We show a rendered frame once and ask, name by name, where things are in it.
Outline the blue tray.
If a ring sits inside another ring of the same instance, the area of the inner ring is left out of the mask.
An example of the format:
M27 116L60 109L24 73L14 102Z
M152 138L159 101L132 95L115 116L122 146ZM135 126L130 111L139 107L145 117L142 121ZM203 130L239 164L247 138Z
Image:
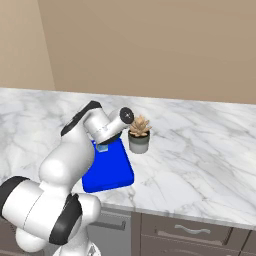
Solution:
M95 193L134 183L134 172L120 138L109 144L107 151L99 152L96 147L94 150L94 162L82 177L85 192Z

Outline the succulent in grey pot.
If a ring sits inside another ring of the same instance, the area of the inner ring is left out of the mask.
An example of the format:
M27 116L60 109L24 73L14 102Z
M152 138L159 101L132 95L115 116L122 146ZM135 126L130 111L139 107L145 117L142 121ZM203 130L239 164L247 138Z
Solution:
M129 149L135 154L144 154L148 151L150 141L149 121L142 115L136 117L128 131Z

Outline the grey dishwasher front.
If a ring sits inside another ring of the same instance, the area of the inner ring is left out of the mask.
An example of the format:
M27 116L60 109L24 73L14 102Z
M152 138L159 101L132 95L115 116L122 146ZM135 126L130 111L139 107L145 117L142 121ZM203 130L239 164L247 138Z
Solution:
M101 256L131 256L131 213L127 211L103 208L96 222L120 225L126 221L124 231L88 226L88 234L98 247Z

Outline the brown drawer front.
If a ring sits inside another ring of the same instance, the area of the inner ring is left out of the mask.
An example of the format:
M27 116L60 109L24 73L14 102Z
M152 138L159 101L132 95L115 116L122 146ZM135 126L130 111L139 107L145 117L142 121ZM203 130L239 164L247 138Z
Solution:
M226 247L141 236L141 256L239 256L242 247L241 243Z
M222 226L150 214L143 214L141 221L141 231L143 235L183 240L191 243L209 244L213 246L230 247L232 244L234 244L235 247L238 247L239 243L244 245L249 234L248 230L237 227ZM211 230L211 234L189 234L182 229L175 229L174 226L176 224L183 225L190 229L209 229Z

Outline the brown cupboard door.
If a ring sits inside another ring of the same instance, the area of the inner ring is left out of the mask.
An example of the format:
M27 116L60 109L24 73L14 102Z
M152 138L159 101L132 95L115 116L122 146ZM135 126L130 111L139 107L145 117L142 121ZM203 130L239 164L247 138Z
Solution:
M240 256L256 256L256 231L249 233Z

